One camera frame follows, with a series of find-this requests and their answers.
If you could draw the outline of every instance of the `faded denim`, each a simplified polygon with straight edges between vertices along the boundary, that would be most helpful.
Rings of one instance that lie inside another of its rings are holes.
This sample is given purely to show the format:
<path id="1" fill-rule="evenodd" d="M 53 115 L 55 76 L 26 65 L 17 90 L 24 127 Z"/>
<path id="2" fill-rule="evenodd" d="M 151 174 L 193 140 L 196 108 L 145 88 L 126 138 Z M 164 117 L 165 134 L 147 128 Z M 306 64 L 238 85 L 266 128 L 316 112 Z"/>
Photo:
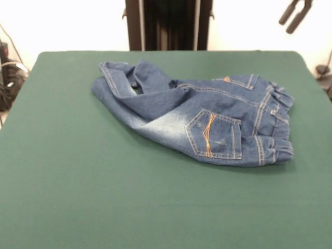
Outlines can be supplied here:
<path id="1" fill-rule="evenodd" d="M 171 79 L 155 65 L 101 63 L 93 94 L 139 134 L 199 161 L 256 167 L 292 159 L 294 99 L 258 75 Z"/>

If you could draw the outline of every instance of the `orange stitching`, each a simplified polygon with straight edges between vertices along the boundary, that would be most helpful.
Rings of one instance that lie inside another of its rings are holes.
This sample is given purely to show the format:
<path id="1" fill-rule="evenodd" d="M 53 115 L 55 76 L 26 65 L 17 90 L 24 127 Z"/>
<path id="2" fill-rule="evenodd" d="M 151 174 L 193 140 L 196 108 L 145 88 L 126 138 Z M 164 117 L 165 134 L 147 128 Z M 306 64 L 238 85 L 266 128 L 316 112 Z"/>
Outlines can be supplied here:
<path id="1" fill-rule="evenodd" d="M 224 78 L 224 81 L 230 82 L 230 78 L 228 75 Z"/>
<path id="2" fill-rule="evenodd" d="M 204 131 L 203 131 L 203 136 L 205 138 L 206 141 L 206 156 L 207 157 L 213 157 L 212 151 L 211 151 L 211 147 L 210 147 L 210 128 L 211 128 L 211 124 L 213 122 L 213 120 L 216 118 L 215 114 L 210 114 L 210 120 L 209 123 L 207 124 L 207 126 L 205 127 Z"/>

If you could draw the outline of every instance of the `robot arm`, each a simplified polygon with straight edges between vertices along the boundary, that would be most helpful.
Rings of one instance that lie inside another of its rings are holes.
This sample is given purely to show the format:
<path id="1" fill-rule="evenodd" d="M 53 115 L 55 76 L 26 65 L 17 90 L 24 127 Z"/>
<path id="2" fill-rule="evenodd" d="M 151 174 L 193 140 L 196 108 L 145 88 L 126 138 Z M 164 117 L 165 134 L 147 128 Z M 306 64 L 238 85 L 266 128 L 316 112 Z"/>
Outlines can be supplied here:
<path id="1" fill-rule="evenodd" d="M 293 11 L 295 10 L 296 5 L 298 4 L 300 0 L 293 0 L 291 4 L 287 7 L 283 15 L 281 16 L 279 20 L 279 24 L 284 25 Z M 297 28 L 297 26 L 300 24 L 300 22 L 304 19 L 304 17 L 307 15 L 309 12 L 311 6 L 312 6 L 312 1 L 313 0 L 305 0 L 305 6 L 302 9 L 301 12 L 297 13 L 295 18 L 292 20 L 290 25 L 287 27 L 286 32 L 289 34 L 292 34 L 294 30 Z"/>

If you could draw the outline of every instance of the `green table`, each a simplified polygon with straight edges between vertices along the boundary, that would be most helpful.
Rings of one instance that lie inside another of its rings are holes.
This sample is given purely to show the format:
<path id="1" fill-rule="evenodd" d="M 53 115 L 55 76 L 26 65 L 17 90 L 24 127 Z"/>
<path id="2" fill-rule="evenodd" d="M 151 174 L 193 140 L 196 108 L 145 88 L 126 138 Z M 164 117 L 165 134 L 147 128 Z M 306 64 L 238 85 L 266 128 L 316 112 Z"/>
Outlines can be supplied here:
<path id="1" fill-rule="evenodd" d="M 215 167 L 91 94 L 102 61 L 260 74 L 295 97 L 287 165 Z M 0 131 L 0 248 L 331 248 L 332 105 L 294 52 L 42 53 Z"/>

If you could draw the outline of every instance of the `back pocket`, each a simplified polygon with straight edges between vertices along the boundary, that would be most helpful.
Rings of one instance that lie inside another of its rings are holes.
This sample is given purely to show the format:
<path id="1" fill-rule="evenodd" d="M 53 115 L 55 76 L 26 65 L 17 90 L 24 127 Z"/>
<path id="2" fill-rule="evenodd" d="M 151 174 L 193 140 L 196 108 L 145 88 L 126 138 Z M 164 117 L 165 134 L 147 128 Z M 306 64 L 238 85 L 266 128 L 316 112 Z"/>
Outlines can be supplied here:
<path id="1" fill-rule="evenodd" d="M 241 159 L 241 121 L 202 109 L 186 126 L 194 153 L 219 159 Z"/>

